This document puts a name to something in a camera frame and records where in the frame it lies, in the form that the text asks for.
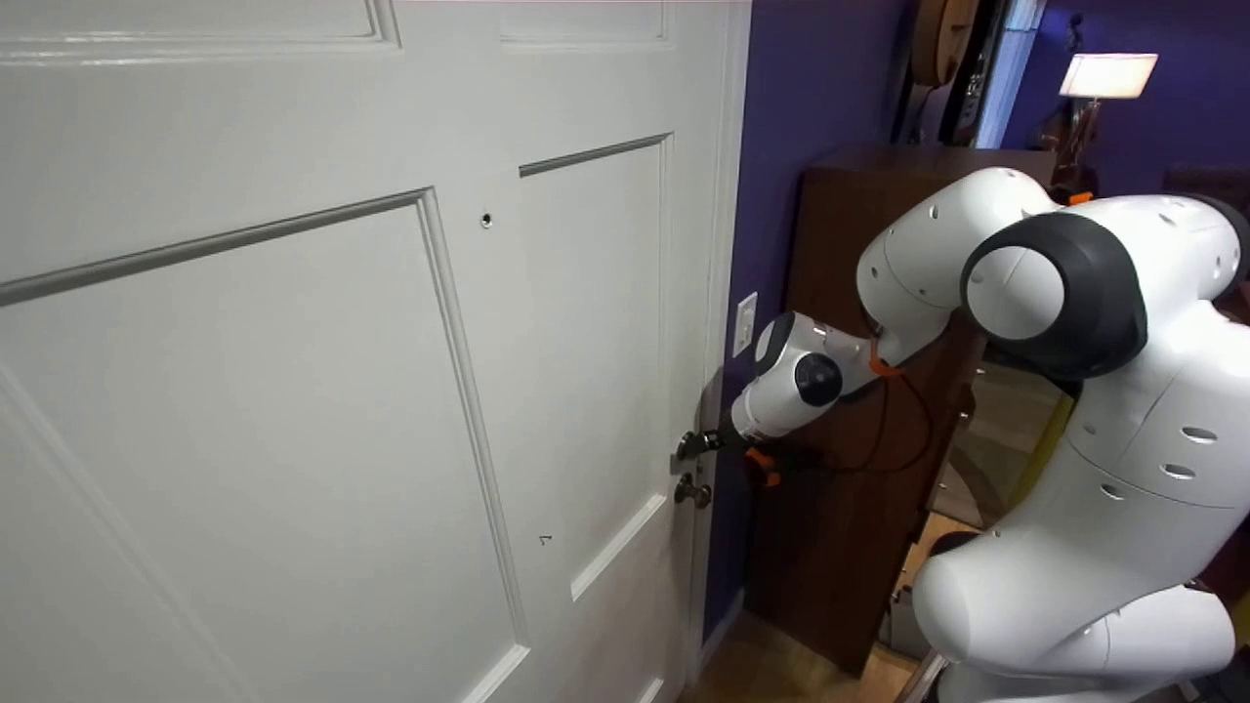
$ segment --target purple wall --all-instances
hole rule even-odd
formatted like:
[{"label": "purple wall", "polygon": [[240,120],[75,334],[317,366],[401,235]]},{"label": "purple wall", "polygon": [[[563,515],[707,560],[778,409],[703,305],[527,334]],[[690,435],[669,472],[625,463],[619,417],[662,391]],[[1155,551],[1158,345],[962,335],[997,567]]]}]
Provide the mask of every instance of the purple wall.
[{"label": "purple wall", "polygon": [[[757,326],[782,312],[799,170],[889,132],[910,7],[910,0],[754,0],[730,305],[757,291]],[[727,365],[727,399],[747,375],[747,360]],[[707,632],[742,591],[747,533],[747,468],[724,463]]]},{"label": "purple wall", "polygon": [[1158,53],[1144,98],[1101,110],[1089,170],[1104,197],[1155,193],[1166,166],[1250,170],[1244,0],[1050,0],[1006,145],[1027,145],[1058,107],[1070,16],[1086,16],[1086,53]]}]

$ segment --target wooden furniture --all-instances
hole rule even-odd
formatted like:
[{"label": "wooden furniture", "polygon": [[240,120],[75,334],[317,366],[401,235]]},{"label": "wooden furniture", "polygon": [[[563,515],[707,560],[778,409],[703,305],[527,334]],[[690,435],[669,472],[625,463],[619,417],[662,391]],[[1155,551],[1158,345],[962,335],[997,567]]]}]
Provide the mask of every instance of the wooden furniture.
[{"label": "wooden furniture", "polygon": [[[854,296],[858,250],[905,209],[964,174],[1006,166],[1050,180],[1048,154],[879,149],[820,161],[799,180],[787,309],[872,334]],[[858,676],[905,546],[927,524],[942,455],[968,399],[980,334],[949,334],[782,450],[810,455],[782,487],[757,494],[747,607]]]}]

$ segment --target wooden floor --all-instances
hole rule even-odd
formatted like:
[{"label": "wooden floor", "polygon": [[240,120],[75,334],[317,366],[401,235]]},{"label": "wooden floor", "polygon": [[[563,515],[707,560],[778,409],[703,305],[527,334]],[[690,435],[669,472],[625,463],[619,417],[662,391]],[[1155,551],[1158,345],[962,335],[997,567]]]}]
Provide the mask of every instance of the wooden floor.
[{"label": "wooden floor", "polygon": [[[964,533],[949,515],[928,515],[927,534],[910,546],[899,586],[910,586],[928,556],[928,545],[944,533]],[[850,681],[799,641],[742,614],[703,681],[683,693],[681,703],[889,703],[902,696],[919,660],[889,650],[876,650],[863,676]]]}]

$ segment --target white door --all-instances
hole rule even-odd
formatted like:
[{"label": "white door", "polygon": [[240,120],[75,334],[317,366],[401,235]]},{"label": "white door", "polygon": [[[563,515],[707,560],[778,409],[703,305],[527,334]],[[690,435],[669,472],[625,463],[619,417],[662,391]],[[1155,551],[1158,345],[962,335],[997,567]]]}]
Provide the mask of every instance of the white door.
[{"label": "white door", "polygon": [[747,0],[0,3],[0,698],[671,698]]}]

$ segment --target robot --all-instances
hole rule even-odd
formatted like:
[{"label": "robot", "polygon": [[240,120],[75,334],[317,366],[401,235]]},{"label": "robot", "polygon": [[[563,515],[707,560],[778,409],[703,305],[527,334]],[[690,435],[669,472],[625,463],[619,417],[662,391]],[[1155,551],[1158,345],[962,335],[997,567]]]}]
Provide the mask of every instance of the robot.
[{"label": "robot", "polygon": [[1080,382],[1043,483],[928,560],[912,610],[949,660],[942,703],[1130,703],[1217,671],[1226,610],[1188,582],[1250,509],[1250,327],[1211,301],[1244,222],[1178,197],[1054,209],[1024,174],[974,174],[889,222],[854,287],[879,335],[793,312],[730,401],[786,437],[933,345],[951,309],[1024,366]]}]

